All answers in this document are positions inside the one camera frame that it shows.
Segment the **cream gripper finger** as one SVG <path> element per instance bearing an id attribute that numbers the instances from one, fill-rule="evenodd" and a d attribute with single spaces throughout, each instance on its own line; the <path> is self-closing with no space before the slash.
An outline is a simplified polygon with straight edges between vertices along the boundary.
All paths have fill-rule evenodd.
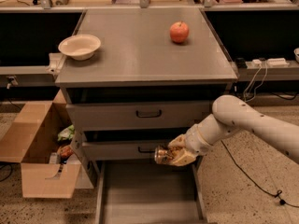
<path id="1" fill-rule="evenodd" d="M 173 158 L 170 164 L 173 166 L 185 166 L 196 160 L 196 155 L 187 149 L 181 149 L 173 153 Z"/>
<path id="2" fill-rule="evenodd" d="M 186 147 L 185 145 L 185 135 L 181 134 L 177 136 L 174 140 L 172 140 L 168 146 L 168 148 L 174 148 L 174 149 L 181 149 Z"/>

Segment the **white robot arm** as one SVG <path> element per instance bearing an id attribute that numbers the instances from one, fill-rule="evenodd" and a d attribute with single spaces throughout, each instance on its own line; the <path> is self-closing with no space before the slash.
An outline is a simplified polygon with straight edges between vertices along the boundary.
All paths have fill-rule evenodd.
<path id="1" fill-rule="evenodd" d="M 299 163 L 298 126 L 259 113 L 232 95 L 223 95 L 214 101 L 209 116 L 169 143 L 170 148 L 180 147 L 170 164 L 192 163 L 198 156 L 206 155 L 216 142 L 240 130 L 253 133 Z"/>

